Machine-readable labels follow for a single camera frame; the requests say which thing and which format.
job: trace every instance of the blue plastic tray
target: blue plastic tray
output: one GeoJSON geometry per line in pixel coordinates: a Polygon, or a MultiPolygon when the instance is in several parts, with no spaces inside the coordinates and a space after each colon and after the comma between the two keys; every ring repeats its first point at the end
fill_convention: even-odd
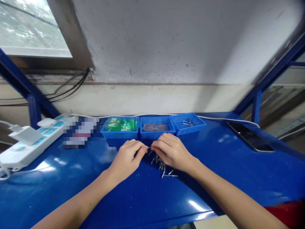
{"type": "Polygon", "coordinates": [[[206,123],[194,113],[173,115],[170,116],[170,119],[175,126],[177,136],[198,132],[206,126],[206,123]],[[188,120],[190,120],[194,126],[183,125],[183,121],[188,120]]]}
{"type": "Polygon", "coordinates": [[[158,139],[163,133],[175,133],[175,127],[169,116],[155,116],[140,118],[140,133],[142,139],[158,139]],[[163,123],[169,126],[167,131],[143,131],[142,127],[146,123],[163,123]]]}
{"type": "Polygon", "coordinates": [[[140,125],[139,117],[116,117],[116,116],[111,116],[104,123],[103,128],[101,129],[101,134],[106,139],[138,139],[139,125],[140,125]],[[137,130],[136,131],[106,131],[105,126],[107,125],[107,123],[109,122],[109,120],[111,118],[123,118],[123,119],[133,118],[134,120],[138,121],[137,130]]]}

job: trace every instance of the green plastic part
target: green plastic part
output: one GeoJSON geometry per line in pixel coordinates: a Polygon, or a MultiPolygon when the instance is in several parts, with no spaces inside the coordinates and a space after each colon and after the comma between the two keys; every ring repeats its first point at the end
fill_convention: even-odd
{"type": "Polygon", "coordinates": [[[133,118],[111,118],[105,126],[107,131],[137,131],[138,121],[133,118]]]}

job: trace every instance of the red object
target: red object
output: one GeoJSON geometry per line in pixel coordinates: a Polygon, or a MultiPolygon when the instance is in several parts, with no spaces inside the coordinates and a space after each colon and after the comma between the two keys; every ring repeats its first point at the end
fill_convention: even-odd
{"type": "Polygon", "coordinates": [[[290,229],[305,229],[305,200],[297,200],[265,207],[290,229]]]}

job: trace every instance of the plug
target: plug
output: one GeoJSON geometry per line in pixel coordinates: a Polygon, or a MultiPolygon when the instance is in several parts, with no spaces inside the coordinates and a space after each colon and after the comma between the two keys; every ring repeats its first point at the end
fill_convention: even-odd
{"type": "Polygon", "coordinates": [[[9,134],[10,137],[26,145],[32,145],[43,137],[41,133],[30,126],[20,127],[18,125],[13,125],[9,127],[9,129],[14,131],[13,133],[9,134]]]}

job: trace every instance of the blue steel beam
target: blue steel beam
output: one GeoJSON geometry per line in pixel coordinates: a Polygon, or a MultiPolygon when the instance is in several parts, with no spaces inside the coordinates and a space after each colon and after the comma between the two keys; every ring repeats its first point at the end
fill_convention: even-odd
{"type": "Polygon", "coordinates": [[[36,98],[31,94],[28,96],[28,104],[31,127],[33,127],[34,129],[39,129],[37,123],[41,121],[40,105],[37,102],[36,98]]]}
{"type": "Polygon", "coordinates": [[[288,66],[301,66],[305,67],[305,62],[296,62],[296,61],[289,61],[287,63],[288,66]]]}
{"type": "Polygon", "coordinates": [[[25,99],[31,94],[40,105],[42,114],[47,118],[59,115],[57,109],[46,99],[13,61],[0,49],[0,75],[25,99]]]}
{"type": "Polygon", "coordinates": [[[254,122],[256,124],[259,124],[259,122],[260,122],[261,95],[262,95],[262,92],[259,91],[253,100],[251,122],[254,122]]]}
{"type": "Polygon", "coordinates": [[[233,111],[241,115],[253,102],[259,91],[264,93],[288,68],[290,61],[296,61],[305,51],[305,34],[292,46],[284,57],[271,69],[271,71],[256,85],[248,95],[237,105],[233,111]]]}

